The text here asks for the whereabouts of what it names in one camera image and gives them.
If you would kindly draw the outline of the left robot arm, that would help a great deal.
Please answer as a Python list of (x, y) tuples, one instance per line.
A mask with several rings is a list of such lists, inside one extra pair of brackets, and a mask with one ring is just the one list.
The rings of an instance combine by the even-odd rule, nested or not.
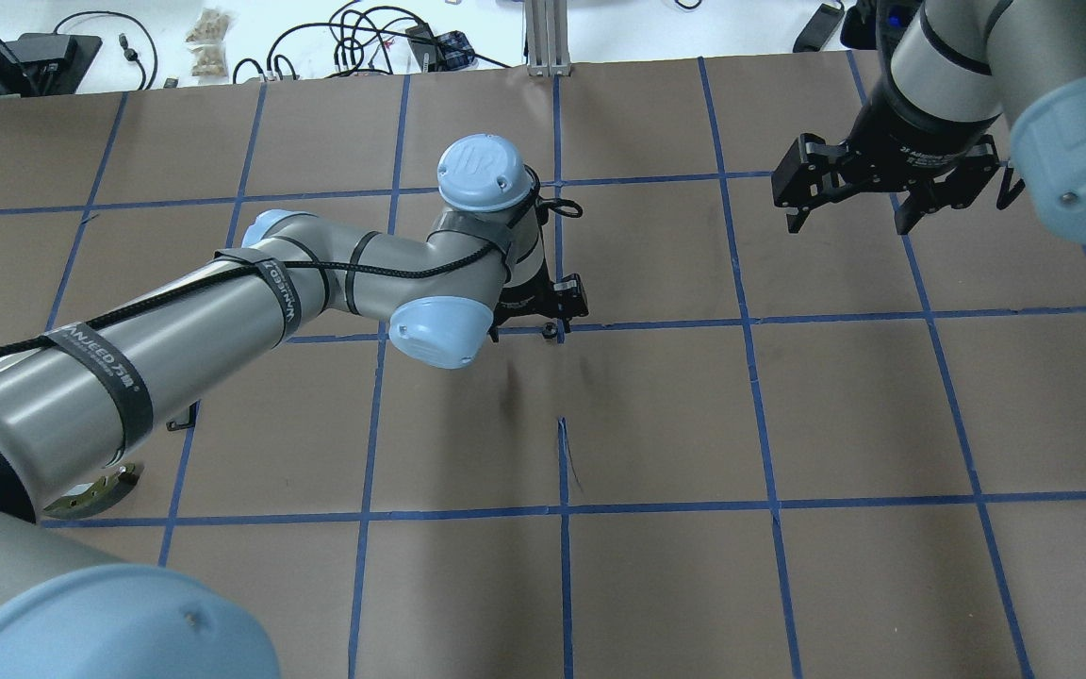
[(132, 304), (0, 347), (0, 678), (277, 678), (253, 614), (193, 577), (125, 562), (40, 527), (83, 473), (115, 469), (154, 430), (329, 310), (387, 324), (439, 369), (478, 356), (501, 323), (588, 314), (554, 282), (536, 172), (497, 135), (435, 166), (444, 206), (425, 240), (273, 209), (238, 248)]

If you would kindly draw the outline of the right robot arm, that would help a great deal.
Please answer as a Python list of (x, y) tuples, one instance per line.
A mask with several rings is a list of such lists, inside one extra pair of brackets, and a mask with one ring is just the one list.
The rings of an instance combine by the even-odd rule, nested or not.
[(1000, 171), (998, 206), (1027, 196), (1048, 231), (1086, 244), (1086, 1), (866, 1), (880, 80), (839, 143), (801, 134), (771, 176), (796, 235), (810, 212), (902, 192), (908, 235), (973, 205)]

